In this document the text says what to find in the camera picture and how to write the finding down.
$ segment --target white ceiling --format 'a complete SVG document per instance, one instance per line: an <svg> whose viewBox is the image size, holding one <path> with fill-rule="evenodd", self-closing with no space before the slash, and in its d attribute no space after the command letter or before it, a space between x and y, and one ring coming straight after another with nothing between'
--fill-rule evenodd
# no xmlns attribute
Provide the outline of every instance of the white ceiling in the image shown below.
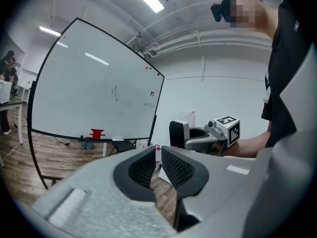
<svg viewBox="0 0 317 238"><path fill-rule="evenodd" d="M210 6L221 0L159 0L164 9L154 13L142 0L28 0L24 8L38 24L63 31L76 17L83 18L141 50L196 31L227 29L215 22Z"/></svg>

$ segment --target man's hand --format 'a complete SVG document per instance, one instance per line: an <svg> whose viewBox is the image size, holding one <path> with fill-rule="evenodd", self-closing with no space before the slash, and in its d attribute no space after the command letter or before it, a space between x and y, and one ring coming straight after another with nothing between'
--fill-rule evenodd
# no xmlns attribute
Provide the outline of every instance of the man's hand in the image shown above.
<svg viewBox="0 0 317 238"><path fill-rule="evenodd" d="M271 136L271 122L268 124L267 131L261 135L250 139L239 139L231 146L225 156L242 158L255 158L258 152L265 148L266 142Z"/></svg>

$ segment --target wooden floor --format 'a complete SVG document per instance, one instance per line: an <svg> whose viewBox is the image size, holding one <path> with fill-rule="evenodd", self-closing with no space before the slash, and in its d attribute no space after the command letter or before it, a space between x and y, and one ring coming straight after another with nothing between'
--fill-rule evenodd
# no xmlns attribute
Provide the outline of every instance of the wooden floor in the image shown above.
<svg viewBox="0 0 317 238"><path fill-rule="evenodd" d="M22 123L25 125L26 117L27 106L23 105ZM11 133L8 136L0 134L0 154L3 160L19 144L18 129L13 125L14 121L17 124L17 110L14 113L12 110L8 111L8 120ZM28 138L26 126L22 128L22 135L24 140ZM39 136L38 133L32 133L32 135L33 138ZM33 145L42 174L48 176L65 178L80 166L103 156L102 143L97 144L93 150L82 150L79 148L80 142L71 141L69 146L65 146L57 144L54 137L40 135L33 139ZM112 145L107 144L107 156L111 150ZM28 141L25 141L23 145L18 145L7 156L4 163L5 167L1 169L1 175L12 197L31 206L40 195L45 193L46 190L32 160ZM46 180L46 182L48 186L51 186L50 180ZM176 190L159 178L158 171L153 174L151 187L156 195L158 210L172 224L176 207Z"/></svg>

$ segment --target table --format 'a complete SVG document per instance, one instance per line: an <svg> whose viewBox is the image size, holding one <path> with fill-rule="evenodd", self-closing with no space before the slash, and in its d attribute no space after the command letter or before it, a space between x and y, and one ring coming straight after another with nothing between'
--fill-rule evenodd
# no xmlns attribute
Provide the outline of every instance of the table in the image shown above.
<svg viewBox="0 0 317 238"><path fill-rule="evenodd" d="M28 94L26 100L24 100L25 91L27 91L27 94ZM30 97L30 88L18 85L18 98L19 98L19 100L24 101L24 102L26 102L26 104L28 104L29 97Z"/></svg>
<svg viewBox="0 0 317 238"><path fill-rule="evenodd" d="M23 144L23 137L22 137L22 105L23 101L17 100L15 98L11 98L9 102L5 102L0 104L0 111L7 110L7 109L15 109L19 108L18 111L18 134L19 134L19 142ZM0 164L3 167L4 163L2 158L0 157Z"/></svg>

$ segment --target whiteboard frame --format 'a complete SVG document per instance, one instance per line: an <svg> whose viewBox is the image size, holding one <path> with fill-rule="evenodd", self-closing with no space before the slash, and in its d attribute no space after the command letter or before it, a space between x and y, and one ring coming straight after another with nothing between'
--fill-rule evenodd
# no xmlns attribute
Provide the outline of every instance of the whiteboard frame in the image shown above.
<svg viewBox="0 0 317 238"><path fill-rule="evenodd" d="M45 65L45 62L47 60L47 58L49 57L49 55L51 54L51 51L53 50L53 48L55 47L56 43L59 41L59 39L61 38L61 36L63 36L63 34L68 30L68 28L74 23L76 22L77 20L79 21L82 21L92 27L95 27L96 29L102 31L103 33L107 34L108 36L114 38L116 41L118 41L119 43L123 44L126 48L128 48L131 52L133 52L135 55L138 55L141 59L143 59L146 63L148 63L154 70L157 71L157 73L159 73L162 77L163 77L163 81L162 81L162 85L160 87L160 91L159 91L159 96L158 96L158 102L157 102L157 105L156 105L156 109L155 109L155 113L154 113L154 116L153 116L153 122L152 122L152 128L154 127L155 125L155 117L156 117L156 113L157 113L157 109L158 109L158 105L159 105L159 98L160 98L160 94L162 92L162 87L163 87L163 84L164 84L164 75L162 73L160 73L152 64L150 64L147 60L145 60L142 56L140 56L138 53L136 53L135 51L133 51L132 49L129 48L129 46L127 46L125 43L123 43L122 41L120 41L118 38L114 37L113 35L111 35L110 33L106 32L105 30L101 29L100 27L98 26L95 26L94 24L86 21L86 20L83 20L81 18L75 18L65 29L64 31L61 33L61 35L55 40L55 42L53 43L52 47L50 48L49 52L47 53L47 55L45 56L45 59L41 65L41 68L40 68L40 71L37 75L37 78L36 78L36 81L34 81L34 84L32 84L32 87L31 87L31 91L30 91L30 96L29 96L29 106L28 106L28 130L30 131L33 131L33 132L37 132L39 134L43 134L43 135L47 135L47 136L53 136L53 137L58 137L58 138L66 138L66 139L73 139L73 140L78 140L78 141L84 141L84 142L96 142L96 143L107 143L107 142L113 142L113 139L87 139L87 138L84 138L83 136L81 137L69 137L69 136L64 136L64 135L57 135L57 134L52 134L52 133L48 133L48 132L45 132L45 131L40 131L40 130L37 130L37 129L33 129L32 128L32 108L33 108L33 100L34 100L34 94L35 94L35 91L36 91L36 86L37 86L37 83L39 81L39 78L41 76L41 72L42 72L42 69ZM122 139L122 140L141 140L141 139L149 139L151 138L151 134L149 135L149 137L143 137L143 138L126 138L126 139Z"/></svg>

